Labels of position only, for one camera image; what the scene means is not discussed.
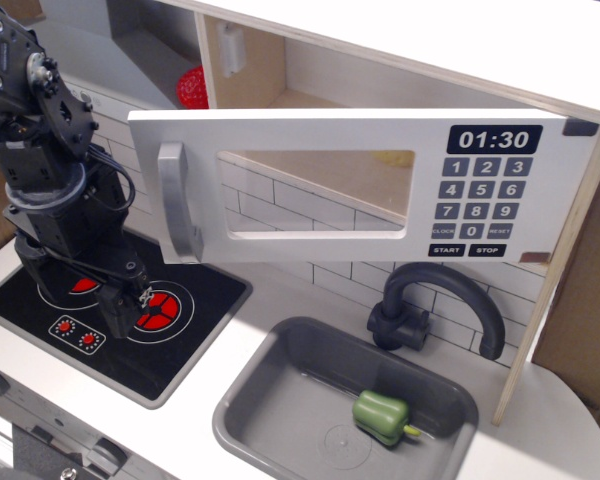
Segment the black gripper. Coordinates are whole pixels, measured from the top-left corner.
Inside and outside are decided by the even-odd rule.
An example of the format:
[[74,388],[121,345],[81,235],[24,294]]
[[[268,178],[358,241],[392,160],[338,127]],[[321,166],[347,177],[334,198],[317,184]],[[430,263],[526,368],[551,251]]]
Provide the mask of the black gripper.
[[18,233],[15,250],[25,270],[52,300],[67,296],[83,279],[111,286],[101,287],[96,299],[115,338],[127,338],[137,320],[149,313],[154,292],[147,269],[121,236],[98,240],[70,255]]

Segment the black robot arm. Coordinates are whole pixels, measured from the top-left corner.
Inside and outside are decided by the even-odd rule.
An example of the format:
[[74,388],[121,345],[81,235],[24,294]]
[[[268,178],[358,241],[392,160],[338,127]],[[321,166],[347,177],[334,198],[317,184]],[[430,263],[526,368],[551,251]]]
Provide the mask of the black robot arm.
[[0,171],[16,252],[53,300],[73,281],[94,281],[110,333],[125,338],[152,288],[123,233],[135,189],[122,188],[126,171],[93,144],[98,127],[35,32],[0,6]]

